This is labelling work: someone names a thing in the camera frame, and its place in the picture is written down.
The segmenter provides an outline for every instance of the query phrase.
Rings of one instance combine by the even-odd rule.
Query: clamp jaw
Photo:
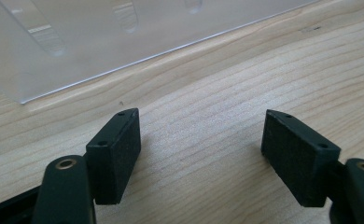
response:
[[[364,160],[338,161],[341,149],[289,114],[267,110],[261,152],[304,207],[333,201],[330,221],[364,223]]]
[[[84,156],[52,161],[42,185],[0,203],[0,223],[96,223],[96,204],[120,203],[141,151],[138,109],[116,114]]]

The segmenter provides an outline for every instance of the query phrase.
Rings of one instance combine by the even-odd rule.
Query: wooden table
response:
[[[32,101],[0,93],[0,202],[138,107],[142,152],[99,223],[329,223],[260,154],[266,109],[364,159],[364,0],[324,0]]]

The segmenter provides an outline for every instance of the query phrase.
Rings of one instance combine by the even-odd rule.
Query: black clamp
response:
[[[0,203],[0,223],[96,223],[96,204],[120,203],[141,151],[138,109],[116,114],[86,145],[46,168],[42,186]]]
[[[340,148],[300,120],[267,110],[262,154],[304,207],[333,201],[330,221],[364,223],[364,160],[342,165]]]

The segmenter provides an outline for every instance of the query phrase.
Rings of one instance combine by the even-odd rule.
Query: wood grain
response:
[[[0,202],[138,107],[142,152],[99,223],[329,223],[259,152],[265,110],[364,159],[364,0],[326,0],[18,105],[0,93]]]

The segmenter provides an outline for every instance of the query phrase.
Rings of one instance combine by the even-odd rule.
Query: glass sheet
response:
[[[0,90],[34,98],[315,0],[0,0]]]

